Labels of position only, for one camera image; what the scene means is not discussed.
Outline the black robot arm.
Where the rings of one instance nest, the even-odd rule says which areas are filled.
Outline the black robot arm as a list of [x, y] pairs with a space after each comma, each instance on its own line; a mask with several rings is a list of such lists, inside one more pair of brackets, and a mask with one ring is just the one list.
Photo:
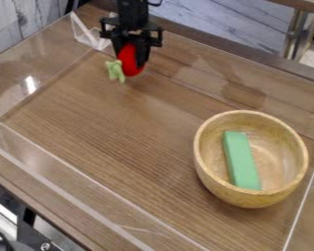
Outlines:
[[110, 39], [115, 55], [127, 45], [134, 46], [134, 66], [140, 68], [150, 60], [151, 48], [162, 46], [163, 28], [150, 19], [150, 7], [160, 2], [150, 0], [116, 0], [116, 17], [99, 19], [102, 38]]

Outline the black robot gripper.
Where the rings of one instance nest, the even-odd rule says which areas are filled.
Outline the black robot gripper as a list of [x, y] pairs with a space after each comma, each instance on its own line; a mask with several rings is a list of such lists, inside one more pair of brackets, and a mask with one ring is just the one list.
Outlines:
[[154, 22], [128, 27], [118, 18], [100, 18], [99, 23], [99, 35], [111, 40], [115, 56], [119, 56], [126, 43], [136, 42], [136, 66], [140, 68], [150, 59], [150, 46], [162, 46], [163, 28]]

